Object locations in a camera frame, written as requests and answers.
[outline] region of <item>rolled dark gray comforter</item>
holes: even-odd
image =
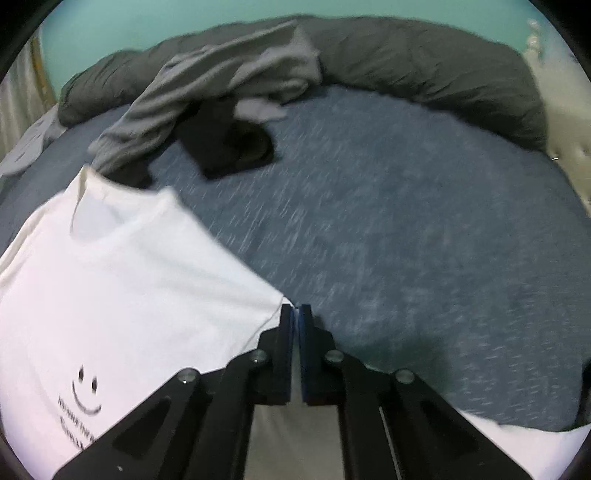
[[[73,126],[133,102],[178,53],[288,20],[297,20],[320,50],[326,85],[375,90],[452,111],[522,147],[545,148],[543,103],[515,50],[452,27],[398,18],[274,18],[170,38],[145,51],[119,51],[64,85],[59,120]]]

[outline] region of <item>smiley face print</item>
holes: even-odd
[[[97,388],[98,382],[96,377],[92,377],[92,380],[90,380],[90,376],[85,377],[84,365],[82,365],[78,371],[78,380],[72,380],[72,393],[74,394],[74,400],[76,401],[78,408],[82,413],[91,417],[98,415],[103,406],[102,404],[99,404],[98,406],[87,406],[87,404],[93,400],[96,404],[95,397]]]

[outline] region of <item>printed smile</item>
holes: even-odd
[[[94,410],[91,408],[86,408],[82,402],[80,401],[80,399],[78,398],[78,394],[76,393],[76,386],[74,385],[74,381],[72,380],[72,392],[74,393],[74,400],[76,400],[76,405],[78,405],[78,408],[80,408],[82,410],[83,413],[86,413],[87,415],[90,416],[94,416],[97,415],[98,412],[100,412],[101,408],[103,407],[103,405],[99,405],[98,407],[96,407]]]

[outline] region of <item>white cloth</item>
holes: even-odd
[[[117,186],[84,167],[0,258],[0,413],[36,480],[175,372],[224,367],[287,300],[221,247],[170,189]],[[255,410],[247,480],[341,480],[334,407]],[[534,480],[556,480],[589,427],[548,433],[465,414]]]
[[[25,170],[66,130],[57,119],[57,105],[54,105],[27,128],[14,148],[0,161],[0,178]]]

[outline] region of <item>white t-shirt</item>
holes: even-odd
[[[178,370],[256,347],[283,295],[227,252],[170,189],[85,167],[0,259],[4,433],[37,480]]]

